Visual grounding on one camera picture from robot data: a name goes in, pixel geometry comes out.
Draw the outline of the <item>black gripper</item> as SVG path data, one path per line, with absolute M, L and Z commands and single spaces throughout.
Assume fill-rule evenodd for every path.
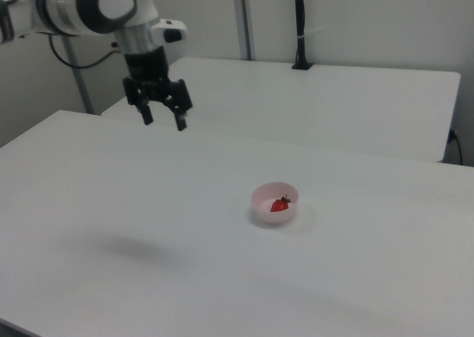
M 150 90 L 153 101 L 164 99 L 163 104 L 173 112 L 178 131 L 186 129 L 185 117 L 193 104 L 184 80 L 170 81 L 164 48 L 126 55 L 125 61 L 129 71 L 129 75 L 123 79 L 127 102 L 141 114 L 144 124 L 153 122 L 147 98 Z

